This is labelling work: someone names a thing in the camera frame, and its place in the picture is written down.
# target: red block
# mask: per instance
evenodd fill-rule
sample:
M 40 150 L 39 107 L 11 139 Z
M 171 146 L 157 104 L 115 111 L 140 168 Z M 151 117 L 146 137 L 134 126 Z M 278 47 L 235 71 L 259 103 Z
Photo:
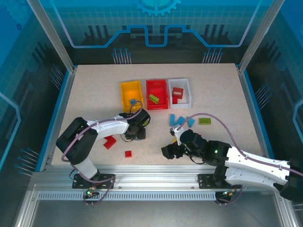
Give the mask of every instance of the red block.
M 125 158 L 131 158 L 132 157 L 132 151 L 128 150 L 125 152 Z
M 172 89 L 172 94 L 171 95 L 182 99 L 182 97 L 183 97 L 183 88 L 174 87 Z
M 173 103 L 173 104 L 178 104 L 178 97 L 173 96 L 173 97 L 172 97 L 172 103 Z
M 107 136 L 107 137 L 105 137 L 105 139 L 107 141 L 105 144 L 103 144 L 103 146 L 106 147 L 107 150 L 109 150 L 117 142 L 117 140 L 115 140 L 115 138 L 113 136 Z

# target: green block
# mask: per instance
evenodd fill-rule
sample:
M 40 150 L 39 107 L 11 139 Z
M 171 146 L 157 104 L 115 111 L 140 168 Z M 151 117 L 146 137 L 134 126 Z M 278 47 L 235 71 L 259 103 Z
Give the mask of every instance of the green block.
M 211 124 L 210 118 L 199 118 L 199 124 Z
M 159 103 L 159 98 L 157 98 L 156 96 L 154 96 L 153 94 L 150 94 L 148 96 L 149 100 L 151 100 L 152 102 L 154 102 L 155 104 Z

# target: speckled work surface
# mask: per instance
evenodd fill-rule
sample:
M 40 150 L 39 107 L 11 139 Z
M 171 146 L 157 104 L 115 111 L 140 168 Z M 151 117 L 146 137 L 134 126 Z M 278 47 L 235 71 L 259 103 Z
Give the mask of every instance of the speckled work surface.
M 146 107 L 146 79 L 188 78 L 192 108 L 151 110 L 151 122 L 146 127 L 146 139 L 117 143 L 107 150 L 104 139 L 97 140 L 90 152 L 95 164 L 162 165 L 192 164 L 188 157 L 167 160 L 161 147 L 172 143 L 169 133 L 169 114 L 190 116 L 210 113 L 219 117 L 231 130 L 242 150 L 261 155 L 256 132 L 250 117 L 244 93 L 234 64 L 149 64 L 149 65 L 80 65 L 65 111 L 61 132 L 76 118 L 103 120 L 123 112 L 120 83 L 140 80 Z M 192 130 L 207 140 L 221 140 L 232 144 L 225 129 L 216 120 L 211 125 L 199 125 L 198 118 Z M 132 158 L 125 158 L 125 151 Z M 56 148 L 52 164 L 61 165 L 61 151 Z

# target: black mount bracket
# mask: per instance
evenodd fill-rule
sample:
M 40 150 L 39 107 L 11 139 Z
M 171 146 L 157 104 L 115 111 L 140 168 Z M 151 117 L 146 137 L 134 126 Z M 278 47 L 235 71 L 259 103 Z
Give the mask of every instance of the black mount bracket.
M 221 186 L 216 185 L 214 181 L 214 174 L 198 174 L 199 189 L 234 189 L 241 188 L 241 185 L 231 186 L 227 182 Z
M 114 174 L 100 174 L 99 179 L 96 181 L 103 181 L 109 178 L 114 177 Z M 97 189 L 108 189 L 111 185 L 111 181 L 107 181 L 96 186 Z M 79 174 L 75 174 L 74 180 L 72 183 L 73 189 L 88 189 L 93 186 L 93 183 L 84 180 Z

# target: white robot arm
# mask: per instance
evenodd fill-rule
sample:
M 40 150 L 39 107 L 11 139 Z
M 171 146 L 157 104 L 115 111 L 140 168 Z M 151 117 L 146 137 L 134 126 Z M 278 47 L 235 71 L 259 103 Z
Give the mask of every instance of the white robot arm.
M 128 140 L 145 139 L 145 126 L 149 123 L 150 116 L 142 109 L 135 117 L 133 113 L 121 113 L 118 116 L 102 122 L 85 121 L 76 118 L 62 133 L 56 142 L 57 147 L 63 152 L 70 147 L 73 140 L 86 128 L 89 128 L 66 153 L 68 161 L 89 180 L 94 180 L 98 170 L 89 158 L 89 152 L 96 140 L 115 134 L 124 134 Z
M 183 155 L 199 157 L 205 163 L 216 166 L 213 175 L 215 186 L 251 185 L 279 191 L 292 201 L 303 201 L 303 178 L 291 170 L 303 170 L 298 160 L 281 161 L 254 155 L 220 141 L 206 141 L 192 130 L 185 131 L 179 125 L 170 133 L 177 141 L 162 148 L 168 159 Z

